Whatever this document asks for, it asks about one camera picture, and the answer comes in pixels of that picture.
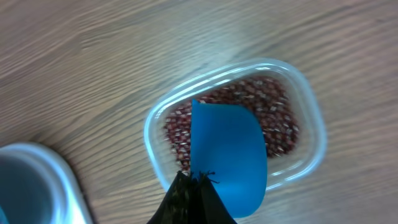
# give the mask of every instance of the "plastic container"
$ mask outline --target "plastic container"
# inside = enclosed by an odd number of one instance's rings
[[[326,151],[326,129],[307,79],[295,67],[280,60],[253,59],[221,67],[175,87],[149,112],[144,125],[144,141],[155,173],[166,191],[179,170],[169,143],[164,141],[163,125],[169,111],[181,101],[254,73],[276,78],[284,85],[300,127],[296,149],[288,155],[268,160],[267,191],[308,175],[321,163]]]

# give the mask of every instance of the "wood grain surface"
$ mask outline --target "wood grain surface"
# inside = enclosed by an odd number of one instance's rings
[[[328,130],[311,176],[239,223],[397,223],[398,2],[0,2],[0,145],[35,141],[72,166],[98,223],[146,223],[164,191],[142,140],[178,83],[273,57],[309,79]]]

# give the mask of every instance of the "blue spatula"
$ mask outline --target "blue spatula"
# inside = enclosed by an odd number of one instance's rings
[[[267,154],[260,124],[246,108],[193,100],[191,171],[209,176],[228,213],[246,217],[260,206],[267,185]]]

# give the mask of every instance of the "dark red bean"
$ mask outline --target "dark red bean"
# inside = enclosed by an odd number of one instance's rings
[[[289,97],[282,84],[271,77],[258,75],[237,80],[196,97],[200,103],[242,105],[252,111],[262,128],[267,157],[280,157],[295,148],[299,127],[290,109]],[[177,164],[190,170],[190,125],[192,104],[181,103],[165,119],[165,137]]]

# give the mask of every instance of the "wood grain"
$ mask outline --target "wood grain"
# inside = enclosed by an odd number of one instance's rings
[[[310,80],[328,129],[311,176],[239,223],[396,223],[398,2],[0,2],[0,144],[36,141],[75,170],[98,223],[146,223],[164,191],[148,109],[178,83],[274,57]]]

